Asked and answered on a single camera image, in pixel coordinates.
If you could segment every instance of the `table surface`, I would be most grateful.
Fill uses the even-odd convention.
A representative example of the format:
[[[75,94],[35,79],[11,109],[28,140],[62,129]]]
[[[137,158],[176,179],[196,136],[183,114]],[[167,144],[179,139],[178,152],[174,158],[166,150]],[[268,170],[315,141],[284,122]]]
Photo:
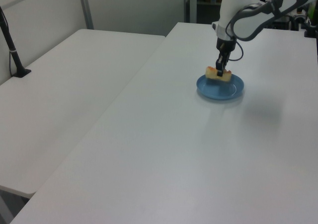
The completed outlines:
[[[31,197],[163,36],[79,30],[0,86],[0,189]]]
[[[177,24],[12,223],[316,223],[316,41],[264,29],[228,64],[243,96],[213,101],[216,39]]]

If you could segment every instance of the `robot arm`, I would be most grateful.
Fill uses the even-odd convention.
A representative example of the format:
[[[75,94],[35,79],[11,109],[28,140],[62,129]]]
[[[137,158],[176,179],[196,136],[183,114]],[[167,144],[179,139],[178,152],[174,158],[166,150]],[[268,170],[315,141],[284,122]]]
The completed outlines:
[[[217,49],[220,51],[216,61],[218,76],[223,75],[237,39],[252,40],[265,25],[312,1],[269,0],[264,3],[259,0],[222,0],[220,20],[212,23],[218,36]]]

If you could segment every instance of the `table leg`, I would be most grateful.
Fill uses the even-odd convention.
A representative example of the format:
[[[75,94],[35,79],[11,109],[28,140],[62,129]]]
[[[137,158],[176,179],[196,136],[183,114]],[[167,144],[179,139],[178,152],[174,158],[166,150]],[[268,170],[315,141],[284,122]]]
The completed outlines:
[[[4,200],[0,196],[0,215],[4,219],[4,221],[9,224],[13,220],[13,215],[7,205],[5,204]]]

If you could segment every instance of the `bread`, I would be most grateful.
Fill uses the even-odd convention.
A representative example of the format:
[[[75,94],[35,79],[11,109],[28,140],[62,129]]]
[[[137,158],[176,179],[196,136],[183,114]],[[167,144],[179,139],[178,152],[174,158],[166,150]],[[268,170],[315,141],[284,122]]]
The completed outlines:
[[[218,80],[222,80],[222,81],[230,81],[231,80],[231,76],[232,76],[231,71],[227,71],[226,69],[224,69],[223,76],[218,76],[217,74],[218,74],[218,70],[216,70],[213,67],[207,67],[207,69],[205,70],[205,77],[206,78],[218,79]]]

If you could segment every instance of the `white wall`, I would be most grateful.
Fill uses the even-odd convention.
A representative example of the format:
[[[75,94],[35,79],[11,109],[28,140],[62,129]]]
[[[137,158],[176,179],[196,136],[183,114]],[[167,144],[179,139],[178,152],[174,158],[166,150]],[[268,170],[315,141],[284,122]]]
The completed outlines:
[[[166,36],[184,22],[184,0],[88,0],[95,29]]]
[[[77,30],[86,28],[80,0],[24,0],[4,13],[24,67]],[[0,32],[0,84],[9,79],[8,53]]]

